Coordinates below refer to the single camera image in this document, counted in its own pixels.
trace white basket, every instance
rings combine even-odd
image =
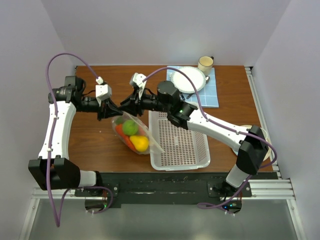
[[[167,114],[149,111],[149,130],[164,153],[150,153],[151,165],[159,171],[180,171],[205,168],[210,163],[207,136],[167,120]]]

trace yellow fruit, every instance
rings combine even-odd
[[[149,140],[145,136],[130,136],[130,141],[140,153],[146,151],[149,147]]]

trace purple cable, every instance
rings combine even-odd
[[[81,62],[83,62],[89,69],[90,71],[92,72],[92,74],[95,76],[95,78],[97,79],[98,78],[98,75],[95,73],[95,71],[89,66],[89,64],[87,62],[85,62],[82,58],[80,58],[79,56],[75,55],[75,54],[72,54],[72,53],[68,53],[68,52],[62,52],[62,53],[59,53],[55,56],[53,56],[50,61],[48,62],[48,64],[46,65],[46,68],[45,68],[45,79],[46,79],[46,83],[48,85],[48,88],[49,88],[49,92],[51,94],[51,97],[52,97],[52,100],[53,100],[53,104],[54,104],[54,115],[55,116],[58,116],[58,105],[57,105],[57,100],[56,100],[56,97],[54,95],[54,92],[52,90],[52,86],[51,86],[51,82],[50,82],[50,78],[49,78],[49,67],[50,67],[50,64],[51,62],[56,58],[56,57],[59,57],[61,55],[70,55],[70,56],[73,56],[77,59],[79,59]],[[53,123],[52,123],[52,127],[51,127],[51,130],[50,130],[50,135],[49,135],[49,141],[48,141],[48,148],[51,149],[52,147],[52,139],[53,139],[53,136],[54,136],[54,131],[55,131],[55,127],[56,127],[56,123],[57,123],[57,118],[54,118],[53,119]],[[68,189],[64,192],[64,194],[62,195],[62,199],[61,199],[61,205],[60,205],[60,211],[59,211],[59,215],[57,214],[57,210],[56,210],[56,206],[55,206],[55,203],[54,203],[54,198],[52,196],[52,192],[51,192],[51,184],[50,184],[50,167],[51,167],[51,151],[48,151],[48,156],[47,156],[47,163],[46,163],[46,189],[47,189],[47,192],[48,192],[48,197],[49,197],[49,201],[50,201],[50,204],[51,204],[51,207],[52,207],[52,210],[53,210],[53,217],[54,217],[54,221],[55,221],[55,224],[57,227],[60,226],[60,218],[61,218],[61,211],[62,211],[62,204],[64,202],[64,198],[68,192]],[[106,187],[86,187],[86,188],[101,188],[101,189],[105,189],[107,191],[109,191],[111,193],[111,201],[110,203],[112,203],[112,198],[113,198],[113,195],[112,195],[112,192],[106,188]]]
[[[203,117],[210,123],[213,123],[223,129],[226,129],[226,130],[229,130],[233,133],[239,133],[241,135],[245,135],[245,136],[248,136],[248,137],[252,137],[254,139],[257,139],[261,142],[263,142],[264,144],[266,144],[269,148],[272,149],[273,153],[274,153],[274,158],[271,162],[265,164],[265,165],[262,165],[260,166],[260,168],[265,168],[267,166],[270,166],[272,165],[278,158],[278,154],[277,154],[277,151],[276,149],[269,143],[267,142],[265,139],[259,137],[259,136],[256,136],[256,135],[253,135],[251,133],[248,133],[248,132],[243,132],[243,131],[239,131],[237,132],[237,130],[231,128],[231,127],[228,127],[228,126],[225,126],[219,122],[216,122],[210,118],[207,117],[205,111],[203,110],[202,108],[202,105],[201,105],[201,101],[200,101],[200,97],[199,97],[199,94],[198,94],[198,91],[197,91],[197,88],[196,86],[194,85],[194,83],[191,81],[191,79],[182,71],[180,71],[179,69],[176,69],[174,67],[169,67],[169,66],[165,66],[165,67],[162,67],[162,68],[159,68],[158,70],[155,70],[154,72],[150,73],[144,80],[143,82],[147,81],[149,78],[151,78],[153,75],[157,74],[158,72],[162,71],[162,70],[173,70],[173,71],[176,71],[180,74],[182,74],[183,76],[185,76],[185,78],[190,82],[190,84],[192,85],[193,89],[194,89],[194,93],[196,95],[196,99],[198,101],[198,104],[199,104],[199,109],[201,111],[201,114],[203,115]],[[249,175],[245,181],[241,184],[241,186],[238,188],[238,190],[235,192],[235,194],[233,196],[231,196],[228,200],[224,201],[223,203],[220,203],[218,205],[214,205],[212,203],[208,203],[208,202],[200,202],[197,204],[198,208],[201,208],[201,209],[215,209],[215,208],[220,208],[222,207],[223,205],[226,205],[227,203],[229,203],[233,198],[235,198],[241,191],[242,189],[244,188],[244,186],[247,184],[247,182],[249,181],[249,179],[252,177],[252,175]]]

